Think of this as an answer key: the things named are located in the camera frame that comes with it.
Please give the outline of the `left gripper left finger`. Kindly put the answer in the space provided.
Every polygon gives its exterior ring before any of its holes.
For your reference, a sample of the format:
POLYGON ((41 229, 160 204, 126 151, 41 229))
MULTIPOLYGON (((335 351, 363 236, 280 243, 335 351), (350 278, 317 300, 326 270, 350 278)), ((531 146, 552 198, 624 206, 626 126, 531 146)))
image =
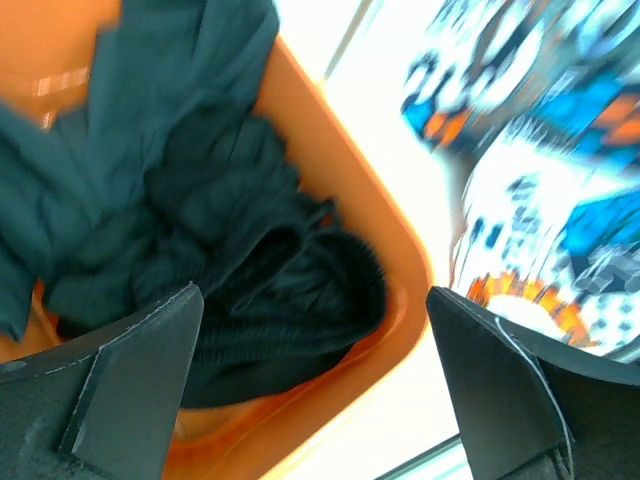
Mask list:
POLYGON ((202 314, 203 297, 190 284, 3 363, 2 478, 161 478, 202 314))

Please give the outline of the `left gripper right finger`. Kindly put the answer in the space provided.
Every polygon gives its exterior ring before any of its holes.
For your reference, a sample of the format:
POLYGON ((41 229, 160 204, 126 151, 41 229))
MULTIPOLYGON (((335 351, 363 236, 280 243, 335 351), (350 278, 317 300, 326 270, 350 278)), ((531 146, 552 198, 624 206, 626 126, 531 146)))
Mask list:
POLYGON ((446 288, 426 305, 474 478, 638 478, 638 350, 598 357, 446 288))

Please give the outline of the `dark navy shorts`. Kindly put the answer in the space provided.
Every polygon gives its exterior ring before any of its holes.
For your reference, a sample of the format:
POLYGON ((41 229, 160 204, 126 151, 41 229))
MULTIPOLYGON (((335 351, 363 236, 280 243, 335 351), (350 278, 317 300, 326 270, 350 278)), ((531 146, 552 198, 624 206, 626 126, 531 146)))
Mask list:
POLYGON ((188 284, 244 305, 294 264, 299 176, 250 112, 269 1, 126 1, 94 38, 84 104, 42 129, 1 108, 1 330, 34 284, 90 331, 188 284))

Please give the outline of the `black shorts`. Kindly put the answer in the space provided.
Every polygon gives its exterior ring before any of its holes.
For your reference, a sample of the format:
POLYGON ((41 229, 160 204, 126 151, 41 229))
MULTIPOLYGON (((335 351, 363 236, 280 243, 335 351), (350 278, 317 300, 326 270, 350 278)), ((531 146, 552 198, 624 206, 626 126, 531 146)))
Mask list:
POLYGON ((376 256, 342 228, 333 201, 300 189, 267 119, 189 116, 145 184, 160 228, 131 274, 135 303, 188 283, 204 298, 184 408, 289 390, 382 323, 387 289, 376 256))

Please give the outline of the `patterned blue orange shorts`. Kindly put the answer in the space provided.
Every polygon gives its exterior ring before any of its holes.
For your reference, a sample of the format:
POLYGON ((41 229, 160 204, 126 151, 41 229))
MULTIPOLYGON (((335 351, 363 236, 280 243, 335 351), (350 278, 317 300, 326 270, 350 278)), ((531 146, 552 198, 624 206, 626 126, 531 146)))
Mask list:
POLYGON ((451 289, 639 359, 639 5, 447 1, 410 63, 413 133, 466 161, 451 289))

